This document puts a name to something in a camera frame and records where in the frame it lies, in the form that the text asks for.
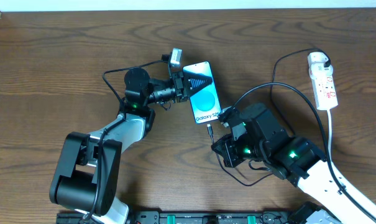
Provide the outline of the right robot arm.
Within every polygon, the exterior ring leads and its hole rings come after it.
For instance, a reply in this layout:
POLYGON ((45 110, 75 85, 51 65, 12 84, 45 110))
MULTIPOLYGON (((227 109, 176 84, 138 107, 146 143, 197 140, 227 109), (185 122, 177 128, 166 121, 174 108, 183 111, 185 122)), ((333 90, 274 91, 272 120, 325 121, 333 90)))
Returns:
POLYGON ((358 191, 309 139, 289 136, 262 103, 220 117, 231 132, 211 146, 226 167, 246 160, 263 162, 329 210, 341 223, 375 223, 376 205, 358 191))

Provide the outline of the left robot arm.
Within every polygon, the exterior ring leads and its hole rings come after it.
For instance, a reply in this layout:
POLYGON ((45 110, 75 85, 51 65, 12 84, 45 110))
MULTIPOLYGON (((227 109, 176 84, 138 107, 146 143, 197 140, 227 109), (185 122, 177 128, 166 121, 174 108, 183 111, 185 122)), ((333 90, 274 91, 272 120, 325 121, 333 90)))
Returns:
POLYGON ((183 102, 213 84, 209 72, 170 72, 150 78, 143 67, 125 69, 125 97, 116 119, 88 134, 66 138, 50 186, 52 203, 82 214, 77 223, 125 223, 129 207, 116 197, 121 154, 152 129, 152 103, 183 102))

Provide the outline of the blue Galaxy smartphone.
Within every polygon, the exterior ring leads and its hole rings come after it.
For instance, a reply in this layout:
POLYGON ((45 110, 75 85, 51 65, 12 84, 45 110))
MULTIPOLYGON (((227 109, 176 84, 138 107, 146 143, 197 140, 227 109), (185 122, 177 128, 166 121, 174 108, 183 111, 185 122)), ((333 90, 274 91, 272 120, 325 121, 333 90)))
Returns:
MULTIPOLYGON (((205 75, 213 79, 213 74, 209 62, 201 62, 183 67, 184 72, 191 72, 199 75, 205 75)), ((214 82, 206 86, 191 98, 191 108, 196 124, 207 123, 218 119, 221 113, 218 93, 214 82)))

